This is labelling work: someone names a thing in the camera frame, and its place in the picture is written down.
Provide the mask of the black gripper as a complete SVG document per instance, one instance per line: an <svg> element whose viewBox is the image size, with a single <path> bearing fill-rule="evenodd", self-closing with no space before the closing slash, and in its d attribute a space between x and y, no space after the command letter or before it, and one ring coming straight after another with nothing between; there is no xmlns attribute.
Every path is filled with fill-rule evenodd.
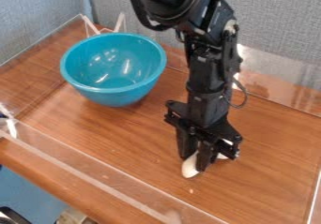
<svg viewBox="0 0 321 224"><path fill-rule="evenodd" d="M228 159L238 158L239 144L243 138L231 126L226 115L218 120L202 124L188 117L187 103L168 100L165 107L164 121L175 128L178 155L182 159L187 159L194 154L196 144L200 142L195 161L195 169L199 172L203 172L210 166L218 153L227 156ZM231 141L232 145L227 145L222 139Z"/></svg>

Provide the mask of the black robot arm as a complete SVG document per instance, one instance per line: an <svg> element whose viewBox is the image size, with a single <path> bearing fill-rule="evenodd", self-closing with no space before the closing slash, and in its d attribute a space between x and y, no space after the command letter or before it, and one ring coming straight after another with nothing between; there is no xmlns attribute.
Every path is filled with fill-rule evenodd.
<svg viewBox="0 0 321 224"><path fill-rule="evenodd" d="M184 44L188 100L167 102L165 122L175 127L182 174L191 178L216 159L239 155L242 136L228 123L239 26L226 0L129 1L139 22L155 31L172 29Z"/></svg>

